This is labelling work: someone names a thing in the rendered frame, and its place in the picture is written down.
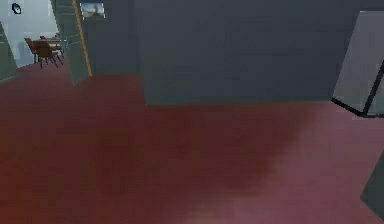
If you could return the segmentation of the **framed wall picture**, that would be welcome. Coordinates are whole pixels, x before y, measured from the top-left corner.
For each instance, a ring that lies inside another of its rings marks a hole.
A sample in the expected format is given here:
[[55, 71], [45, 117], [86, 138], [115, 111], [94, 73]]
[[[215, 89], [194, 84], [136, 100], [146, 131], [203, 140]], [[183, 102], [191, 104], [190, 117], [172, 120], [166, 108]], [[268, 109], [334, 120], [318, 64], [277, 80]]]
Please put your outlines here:
[[81, 15], [84, 19], [89, 18], [102, 18], [106, 17], [104, 4], [99, 3], [81, 3], [80, 4]]

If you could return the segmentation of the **brown wooden chair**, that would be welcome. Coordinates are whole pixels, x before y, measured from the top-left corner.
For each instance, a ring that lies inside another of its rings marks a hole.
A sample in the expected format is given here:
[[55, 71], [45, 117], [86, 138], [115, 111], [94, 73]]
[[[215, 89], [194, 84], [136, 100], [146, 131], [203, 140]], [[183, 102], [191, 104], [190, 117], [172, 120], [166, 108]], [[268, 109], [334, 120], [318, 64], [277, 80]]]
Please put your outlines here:
[[57, 50], [41, 40], [33, 41], [33, 45], [37, 51], [37, 59], [40, 68], [43, 68], [43, 63], [51, 62], [55, 66], [58, 66], [58, 62], [63, 63], [60, 58], [60, 54], [63, 53], [62, 47]]
[[33, 42], [31, 40], [31, 38], [24, 38], [24, 40], [25, 40], [27, 46], [29, 47], [29, 50], [31, 51], [31, 53], [34, 57], [34, 64], [36, 64], [37, 63], [37, 51], [33, 45]]

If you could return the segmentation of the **black-framed window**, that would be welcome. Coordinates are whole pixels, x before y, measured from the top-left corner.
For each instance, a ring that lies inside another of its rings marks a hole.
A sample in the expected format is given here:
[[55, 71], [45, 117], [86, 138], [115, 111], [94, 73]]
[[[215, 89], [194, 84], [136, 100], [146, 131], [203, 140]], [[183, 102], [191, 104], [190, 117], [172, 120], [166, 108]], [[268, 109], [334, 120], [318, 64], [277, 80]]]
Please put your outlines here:
[[384, 11], [359, 12], [331, 101], [359, 117], [384, 117]]

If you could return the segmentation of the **brown dining table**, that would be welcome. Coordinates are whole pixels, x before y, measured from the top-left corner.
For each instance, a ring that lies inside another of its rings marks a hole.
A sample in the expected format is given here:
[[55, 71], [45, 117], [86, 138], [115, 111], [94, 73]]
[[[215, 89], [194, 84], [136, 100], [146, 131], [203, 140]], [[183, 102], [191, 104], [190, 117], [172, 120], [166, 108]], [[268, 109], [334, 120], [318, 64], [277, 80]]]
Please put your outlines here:
[[44, 36], [41, 36], [40, 40], [48, 43], [51, 47], [53, 47], [57, 50], [61, 49], [60, 40], [57, 38], [46, 38]]

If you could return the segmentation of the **grey-green room door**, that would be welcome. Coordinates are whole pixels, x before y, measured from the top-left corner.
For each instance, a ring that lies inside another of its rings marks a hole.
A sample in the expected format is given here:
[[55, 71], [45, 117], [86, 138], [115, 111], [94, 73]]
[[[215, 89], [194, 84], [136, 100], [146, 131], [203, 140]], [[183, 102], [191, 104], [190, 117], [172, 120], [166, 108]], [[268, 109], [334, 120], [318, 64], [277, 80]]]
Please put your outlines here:
[[51, 0], [51, 4], [71, 81], [77, 85], [92, 75], [79, 6], [76, 0]]

